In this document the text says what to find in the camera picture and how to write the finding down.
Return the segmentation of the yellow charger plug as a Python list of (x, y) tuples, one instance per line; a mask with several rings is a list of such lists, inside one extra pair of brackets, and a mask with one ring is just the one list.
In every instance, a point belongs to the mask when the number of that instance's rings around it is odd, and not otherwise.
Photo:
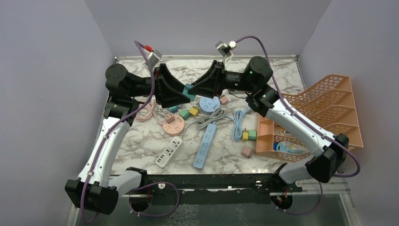
[(191, 109), (189, 110), (189, 113), (191, 116), (197, 116), (199, 114), (199, 108), (196, 106), (192, 106)]

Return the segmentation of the pink charger plug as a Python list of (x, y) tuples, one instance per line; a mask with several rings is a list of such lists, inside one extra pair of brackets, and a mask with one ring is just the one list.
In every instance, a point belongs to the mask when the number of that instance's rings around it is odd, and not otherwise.
[(175, 115), (173, 113), (167, 113), (165, 115), (165, 123), (170, 124), (175, 120)]

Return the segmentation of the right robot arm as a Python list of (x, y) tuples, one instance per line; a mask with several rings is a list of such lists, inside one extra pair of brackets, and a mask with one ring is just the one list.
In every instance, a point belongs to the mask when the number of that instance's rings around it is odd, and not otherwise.
[(282, 192), (302, 179), (329, 182), (345, 161), (348, 137), (343, 133), (334, 135), (297, 111), (268, 84), (272, 76), (269, 62), (262, 56), (252, 57), (241, 73), (228, 71), (222, 62), (214, 61), (188, 92), (212, 98), (225, 89), (245, 91), (246, 102), (254, 112), (287, 129), (307, 147), (312, 157), (279, 167), (271, 179), (276, 191)]

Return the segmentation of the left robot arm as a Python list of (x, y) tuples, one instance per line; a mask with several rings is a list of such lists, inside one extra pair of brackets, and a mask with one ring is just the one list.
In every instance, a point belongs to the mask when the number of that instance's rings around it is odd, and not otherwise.
[(104, 119), (93, 152), (77, 179), (69, 179), (65, 191), (75, 207), (110, 215), (119, 200), (131, 190), (143, 193), (148, 187), (144, 169), (129, 167), (121, 175), (110, 178), (113, 161), (133, 124), (140, 103), (136, 97), (155, 96), (163, 108), (190, 102), (183, 94), (184, 85), (175, 78), (165, 63), (153, 70), (152, 77), (139, 77), (122, 64), (110, 65), (105, 72), (109, 90)]

